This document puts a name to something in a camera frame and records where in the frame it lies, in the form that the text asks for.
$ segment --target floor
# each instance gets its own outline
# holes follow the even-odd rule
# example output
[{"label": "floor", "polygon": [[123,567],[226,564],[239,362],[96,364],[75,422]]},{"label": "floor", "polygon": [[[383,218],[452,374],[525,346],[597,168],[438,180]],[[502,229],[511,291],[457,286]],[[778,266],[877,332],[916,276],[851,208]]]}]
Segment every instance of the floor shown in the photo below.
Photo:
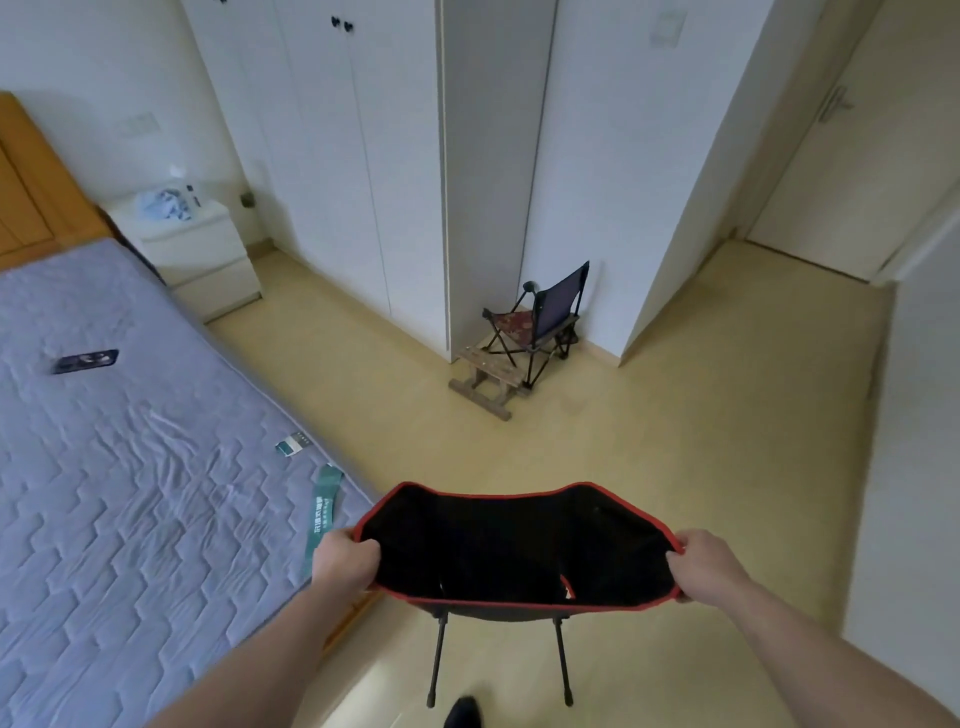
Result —
[{"label": "floor", "polygon": [[[386,491],[519,493],[592,480],[674,529],[722,534],[751,573],[836,628],[848,580],[885,296],[728,243],[620,369],[574,349],[502,423],[446,388],[447,365],[281,253],[264,300],[211,325],[358,472]],[[669,603],[564,626],[451,618],[382,600],[322,666],[298,728],[431,728],[463,693],[488,728],[789,726],[722,615]]]}]

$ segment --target foot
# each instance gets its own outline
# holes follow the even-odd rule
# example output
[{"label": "foot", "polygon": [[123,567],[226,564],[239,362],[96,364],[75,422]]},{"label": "foot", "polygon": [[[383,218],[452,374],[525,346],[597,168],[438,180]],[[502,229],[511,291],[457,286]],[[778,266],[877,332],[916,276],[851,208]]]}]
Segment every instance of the foot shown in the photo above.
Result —
[{"label": "foot", "polygon": [[480,706],[472,695],[465,695],[453,704],[444,728],[483,728]]}]

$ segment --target door handle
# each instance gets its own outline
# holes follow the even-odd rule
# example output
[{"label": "door handle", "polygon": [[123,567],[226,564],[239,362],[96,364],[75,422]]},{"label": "door handle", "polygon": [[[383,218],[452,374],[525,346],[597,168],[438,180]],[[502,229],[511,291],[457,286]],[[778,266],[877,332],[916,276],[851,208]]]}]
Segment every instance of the door handle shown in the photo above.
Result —
[{"label": "door handle", "polygon": [[855,108],[855,104],[847,101],[847,89],[844,85],[838,85],[830,92],[827,102],[824,104],[824,110],[820,112],[820,118],[817,119],[821,124],[828,124],[837,111],[849,111]]}]

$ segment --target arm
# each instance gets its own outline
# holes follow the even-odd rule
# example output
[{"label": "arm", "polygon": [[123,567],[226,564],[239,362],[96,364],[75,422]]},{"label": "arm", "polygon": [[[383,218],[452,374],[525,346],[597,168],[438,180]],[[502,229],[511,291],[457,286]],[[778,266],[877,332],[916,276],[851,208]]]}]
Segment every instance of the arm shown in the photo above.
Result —
[{"label": "arm", "polygon": [[725,541],[699,530],[678,537],[685,553],[667,553],[677,584],[731,619],[801,726],[960,727],[930,695],[754,582]]},{"label": "arm", "polygon": [[380,544],[331,531],[314,553],[313,581],[233,649],[148,728],[286,728],[317,669],[326,636],[373,581]]}]

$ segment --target wooden stool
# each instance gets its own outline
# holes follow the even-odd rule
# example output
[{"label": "wooden stool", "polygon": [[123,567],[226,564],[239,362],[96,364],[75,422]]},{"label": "wooden stool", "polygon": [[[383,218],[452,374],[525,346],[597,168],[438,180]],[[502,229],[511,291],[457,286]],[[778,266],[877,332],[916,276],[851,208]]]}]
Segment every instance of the wooden stool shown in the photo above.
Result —
[{"label": "wooden stool", "polygon": [[[503,405],[513,395],[519,394],[521,397],[527,397],[530,394],[530,390],[523,386],[523,372],[504,361],[502,356],[484,352],[479,347],[467,347],[457,355],[470,365],[473,376],[463,381],[451,379],[450,389],[463,395],[474,404],[479,404],[504,422],[509,420],[512,416],[511,412]],[[477,387],[487,377],[496,379],[500,384],[500,394],[495,400],[484,397],[477,392]]]}]

